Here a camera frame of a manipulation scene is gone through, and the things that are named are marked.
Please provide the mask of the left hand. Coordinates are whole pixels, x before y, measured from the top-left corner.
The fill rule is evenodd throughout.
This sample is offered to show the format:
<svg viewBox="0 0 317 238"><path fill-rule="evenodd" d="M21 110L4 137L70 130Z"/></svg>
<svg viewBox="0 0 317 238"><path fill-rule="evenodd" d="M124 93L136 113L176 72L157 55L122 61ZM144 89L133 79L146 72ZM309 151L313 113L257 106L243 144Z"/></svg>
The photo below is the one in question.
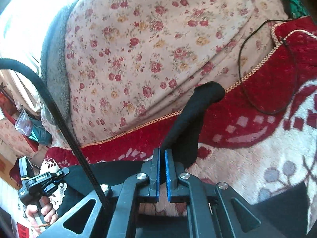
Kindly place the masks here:
<svg viewBox="0 0 317 238"><path fill-rule="evenodd" d="M25 214L32 228L41 234L44 231L43 224L52 225L59 218L57 211L48 197L42 196L39 204L29 204L26 207Z"/></svg>

